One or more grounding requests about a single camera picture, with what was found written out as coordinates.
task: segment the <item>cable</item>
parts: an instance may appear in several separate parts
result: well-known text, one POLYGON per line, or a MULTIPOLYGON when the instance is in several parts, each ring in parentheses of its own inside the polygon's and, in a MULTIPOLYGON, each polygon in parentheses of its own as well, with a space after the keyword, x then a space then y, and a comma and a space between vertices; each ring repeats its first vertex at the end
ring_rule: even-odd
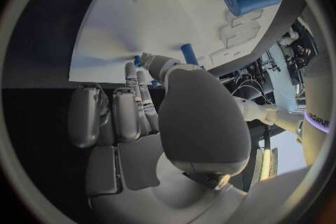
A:
POLYGON ((250 85, 242 85, 242 86, 239 86, 238 88, 236 88, 236 89, 232 92, 231 95, 235 94, 237 90, 239 90, 239 89, 241 89, 241 88, 244 88, 244 87, 249 87, 249 88, 252 88, 252 89, 254 89, 255 91, 259 92, 259 93, 262 95, 262 97, 265 99, 266 102, 268 102, 269 104, 272 104, 272 102, 269 101, 269 100, 262 94, 261 91, 259 91, 257 88, 255 88, 255 87, 253 87, 253 86, 250 86, 250 85))

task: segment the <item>purple light strip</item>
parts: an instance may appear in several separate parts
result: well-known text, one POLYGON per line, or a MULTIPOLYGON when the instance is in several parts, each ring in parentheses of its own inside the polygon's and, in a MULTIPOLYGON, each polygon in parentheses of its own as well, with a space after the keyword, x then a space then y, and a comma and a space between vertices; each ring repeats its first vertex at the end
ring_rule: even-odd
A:
POLYGON ((307 111, 305 111, 305 118, 310 123, 310 125, 314 126, 316 129, 321 130, 324 133, 329 133, 329 127, 324 127, 322 124, 317 123, 311 117, 309 117, 307 111))

